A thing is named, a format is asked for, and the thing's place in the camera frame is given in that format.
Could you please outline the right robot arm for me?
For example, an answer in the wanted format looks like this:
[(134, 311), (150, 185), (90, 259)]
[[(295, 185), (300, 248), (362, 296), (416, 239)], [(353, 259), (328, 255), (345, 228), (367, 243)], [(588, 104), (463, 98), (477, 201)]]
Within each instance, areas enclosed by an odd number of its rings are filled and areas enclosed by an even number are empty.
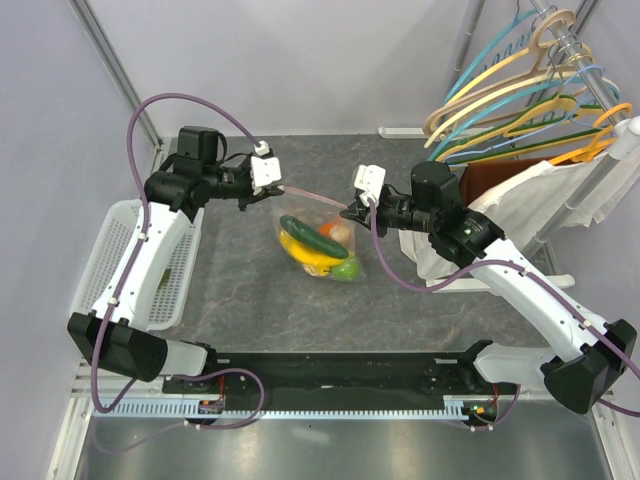
[(544, 389), (567, 409), (585, 414), (625, 372), (639, 372), (631, 359), (636, 329), (625, 320), (605, 320), (553, 284), (497, 224), (464, 204), (448, 165), (415, 165), (408, 194), (397, 192), (385, 176), (377, 165), (358, 166), (355, 201), (342, 217), (368, 228), (375, 239), (388, 229), (427, 234), (435, 252), (458, 269), (423, 292), (471, 275), (506, 300), (547, 342), (544, 348), (480, 344), (473, 359), (457, 371), (465, 391), (477, 394), (497, 383)]

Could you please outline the green custard apple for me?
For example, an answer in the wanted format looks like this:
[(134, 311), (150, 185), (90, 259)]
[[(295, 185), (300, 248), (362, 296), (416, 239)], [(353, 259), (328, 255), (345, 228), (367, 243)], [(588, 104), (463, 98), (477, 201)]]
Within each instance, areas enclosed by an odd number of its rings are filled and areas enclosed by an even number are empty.
[(356, 258), (347, 259), (331, 269), (331, 276), (339, 281), (355, 281), (361, 275), (360, 263)]

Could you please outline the green cucumber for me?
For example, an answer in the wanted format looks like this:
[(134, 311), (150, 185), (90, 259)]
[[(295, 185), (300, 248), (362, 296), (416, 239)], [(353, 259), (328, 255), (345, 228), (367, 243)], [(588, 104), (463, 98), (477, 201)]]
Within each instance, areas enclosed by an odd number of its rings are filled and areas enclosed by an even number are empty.
[(294, 239), (321, 253), (337, 259), (347, 259), (349, 251), (340, 243), (325, 237), (310, 225), (291, 215), (279, 218), (280, 227)]

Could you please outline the orange fruit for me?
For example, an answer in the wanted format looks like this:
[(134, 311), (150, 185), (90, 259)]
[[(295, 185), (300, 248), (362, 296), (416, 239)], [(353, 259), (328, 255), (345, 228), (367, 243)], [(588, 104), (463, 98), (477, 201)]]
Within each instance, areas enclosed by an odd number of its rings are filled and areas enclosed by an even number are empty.
[(334, 223), (326, 223), (326, 224), (322, 225), (322, 226), (318, 229), (318, 231), (319, 231), (322, 235), (324, 235), (325, 237), (330, 237), (330, 236), (331, 236), (330, 232), (331, 232), (331, 230), (332, 230), (332, 228), (333, 228), (334, 226), (335, 226), (335, 224), (334, 224)]

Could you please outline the yellow banana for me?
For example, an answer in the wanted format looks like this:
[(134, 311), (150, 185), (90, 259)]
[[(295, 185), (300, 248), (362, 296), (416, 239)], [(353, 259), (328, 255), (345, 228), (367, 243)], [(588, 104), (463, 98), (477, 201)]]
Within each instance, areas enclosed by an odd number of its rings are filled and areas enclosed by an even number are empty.
[(284, 230), (279, 232), (278, 238), (284, 250), (312, 276), (326, 277), (332, 268), (346, 262), (346, 259), (333, 258), (304, 245)]

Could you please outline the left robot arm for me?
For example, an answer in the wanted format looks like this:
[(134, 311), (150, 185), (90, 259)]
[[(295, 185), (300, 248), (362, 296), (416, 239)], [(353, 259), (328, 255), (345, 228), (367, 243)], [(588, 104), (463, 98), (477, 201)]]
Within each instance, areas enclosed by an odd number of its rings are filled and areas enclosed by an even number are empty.
[(219, 382), (218, 367), (207, 361), (209, 347), (153, 335), (153, 299), (181, 238), (210, 200), (235, 200), (241, 210), (281, 194), (280, 164), (264, 141), (237, 166), (219, 159), (222, 134), (186, 126), (177, 150), (144, 183), (147, 200), (104, 293), (86, 313), (71, 315), (67, 330), (90, 365), (150, 382), (184, 375), (198, 393)]

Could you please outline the clear zip top bag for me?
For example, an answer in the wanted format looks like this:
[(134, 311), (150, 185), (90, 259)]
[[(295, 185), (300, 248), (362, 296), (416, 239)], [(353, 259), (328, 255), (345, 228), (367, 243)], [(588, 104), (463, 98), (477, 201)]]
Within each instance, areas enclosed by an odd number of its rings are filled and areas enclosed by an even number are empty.
[(341, 202), (291, 186), (274, 199), (278, 243), (307, 275), (349, 283), (365, 279), (354, 226), (341, 217), (345, 209)]

